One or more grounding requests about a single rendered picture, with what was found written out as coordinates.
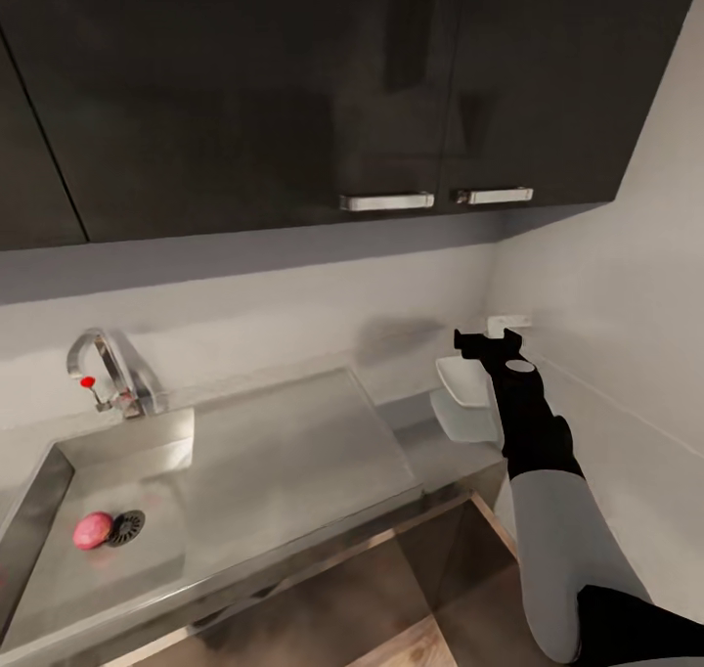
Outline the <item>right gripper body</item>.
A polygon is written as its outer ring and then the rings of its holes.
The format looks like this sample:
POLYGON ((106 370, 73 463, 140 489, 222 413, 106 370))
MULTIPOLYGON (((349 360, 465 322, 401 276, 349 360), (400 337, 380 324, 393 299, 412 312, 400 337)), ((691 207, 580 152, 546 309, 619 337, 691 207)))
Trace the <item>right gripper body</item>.
POLYGON ((462 334, 463 359, 481 358, 485 362, 485 356, 497 348, 519 354, 520 347, 521 335, 515 332, 505 332, 503 339, 490 339, 484 333, 462 334))

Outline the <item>vidalia onion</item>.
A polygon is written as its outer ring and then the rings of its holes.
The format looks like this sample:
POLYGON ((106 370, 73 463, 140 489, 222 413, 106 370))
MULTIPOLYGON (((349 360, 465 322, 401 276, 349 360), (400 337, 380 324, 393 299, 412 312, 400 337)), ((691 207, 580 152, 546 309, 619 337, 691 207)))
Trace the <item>vidalia onion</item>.
POLYGON ((88 515, 74 526, 73 544, 80 551, 92 551, 113 534, 112 519, 106 513, 88 515))

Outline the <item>bowl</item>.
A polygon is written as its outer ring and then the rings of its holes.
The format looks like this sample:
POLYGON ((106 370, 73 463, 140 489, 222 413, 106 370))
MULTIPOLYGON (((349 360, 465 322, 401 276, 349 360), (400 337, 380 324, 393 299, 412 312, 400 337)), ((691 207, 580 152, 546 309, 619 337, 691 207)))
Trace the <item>bowl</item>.
POLYGON ((462 357, 436 362, 441 382, 461 408, 491 410, 487 393, 488 372, 479 359, 462 357))

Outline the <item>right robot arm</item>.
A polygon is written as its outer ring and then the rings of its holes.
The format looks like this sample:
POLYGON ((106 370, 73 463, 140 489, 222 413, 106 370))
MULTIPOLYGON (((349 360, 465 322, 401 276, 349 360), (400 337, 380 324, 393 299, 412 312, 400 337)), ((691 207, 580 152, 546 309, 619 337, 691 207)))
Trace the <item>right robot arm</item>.
POLYGON ((653 604, 573 457, 570 426, 520 353, 530 314, 489 316, 484 333, 454 332, 479 359, 507 457, 526 620, 567 667, 704 667, 704 625, 653 604))

